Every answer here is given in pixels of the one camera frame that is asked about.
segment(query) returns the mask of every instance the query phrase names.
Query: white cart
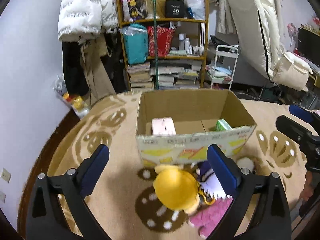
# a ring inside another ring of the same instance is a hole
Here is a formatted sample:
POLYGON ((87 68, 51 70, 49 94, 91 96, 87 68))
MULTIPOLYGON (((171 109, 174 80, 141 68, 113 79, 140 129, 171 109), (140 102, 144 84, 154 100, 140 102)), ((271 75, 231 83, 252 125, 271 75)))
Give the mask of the white cart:
POLYGON ((239 56, 239 51, 238 48, 233 47, 233 46, 227 46, 227 45, 218 45, 217 49, 215 48, 210 48, 210 50, 215 54, 215 60, 214 60, 214 66, 211 65, 210 70, 209 70, 209 78, 211 80, 211 86, 210 88, 212 88, 213 84, 229 84, 229 90, 231 88, 231 84, 233 82, 233 76, 235 74, 235 70, 236 70, 236 64, 237 64, 237 60, 238 60, 238 56, 239 56), (221 51, 219 49, 221 48, 228 48, 228 49, 234 49, 236 52, 232 53, 232 52, 225 52, 225 51, 221 51), (234 58, 235 59, 235 65, 232 69, 232 75, 231 75, 231 80, 230 81, 225 81, 224 79, 217 79, 214 74, 216 71, 216 66, 217 66, 217 57, 218 56, 223 56, 223 57, 230 57, 230 58, 234 58))

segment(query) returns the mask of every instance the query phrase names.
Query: teal bag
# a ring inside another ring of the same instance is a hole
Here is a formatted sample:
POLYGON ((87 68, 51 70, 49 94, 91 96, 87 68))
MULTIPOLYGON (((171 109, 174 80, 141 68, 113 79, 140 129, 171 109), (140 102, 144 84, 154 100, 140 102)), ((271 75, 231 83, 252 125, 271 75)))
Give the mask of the teal bag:
MULTIPOLYGON (((130 24, 130 26, 147 30, 146 27, 137 23, 130 24)), ((144 63, 149 55, 148 33, 123 35, 123 37, 129 65, 144 63)))

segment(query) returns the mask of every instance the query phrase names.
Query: wall outlet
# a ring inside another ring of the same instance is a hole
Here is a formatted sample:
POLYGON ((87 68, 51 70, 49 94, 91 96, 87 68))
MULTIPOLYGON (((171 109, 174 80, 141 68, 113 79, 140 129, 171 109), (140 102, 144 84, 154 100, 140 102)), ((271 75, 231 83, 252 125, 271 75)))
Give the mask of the wall outlet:
POLYGON ((1 178, 9 183, 10 178, 11 178, 11 174, 9 173, 9 171, 7 171, 5 168, 3 168, 1 171, 1 178))
POLYGON ((5 194, 0 191, 0 201, 5 202, 5 194))

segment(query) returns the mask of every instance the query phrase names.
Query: white bottle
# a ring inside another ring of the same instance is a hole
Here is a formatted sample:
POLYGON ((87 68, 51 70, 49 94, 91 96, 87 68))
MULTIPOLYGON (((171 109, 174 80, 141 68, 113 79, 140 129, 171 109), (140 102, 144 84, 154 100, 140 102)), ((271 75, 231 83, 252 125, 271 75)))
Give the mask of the white bottle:
POLYGON ((183 33, 179 34, 179 50, 184 50, 184 35, 183 35, 183 33))
POLYGON ((186 40, 185 40, 185 42, 184 42, 184 49, 185 49, 185 50, 189 49, 189 46, 190 46, 189 38, 186 38, 186 40))
POLYGON ((191 46, 191 45, 190 45, 189 48, 188 48, 188 54, 189 54, 189 55, 192 55, 192 46, 191 46))

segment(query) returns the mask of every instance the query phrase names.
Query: purple plush toy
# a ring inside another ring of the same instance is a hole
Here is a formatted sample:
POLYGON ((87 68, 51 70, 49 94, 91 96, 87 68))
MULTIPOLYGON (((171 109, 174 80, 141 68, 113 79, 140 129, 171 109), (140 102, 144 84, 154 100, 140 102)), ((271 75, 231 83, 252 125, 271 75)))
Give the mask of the purple plush toy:
POLYGON ((188 221, 192 227, 196 227, 199 230, 200 236, 206 239, 216 228, 233 199, 223 190, 209 162, 198 163, 196 173, 198 175, 200 188, 203 189, 207 195, 210 195, 211 198, 215 198, 216 200, 206 209, 191 216, 188 221))

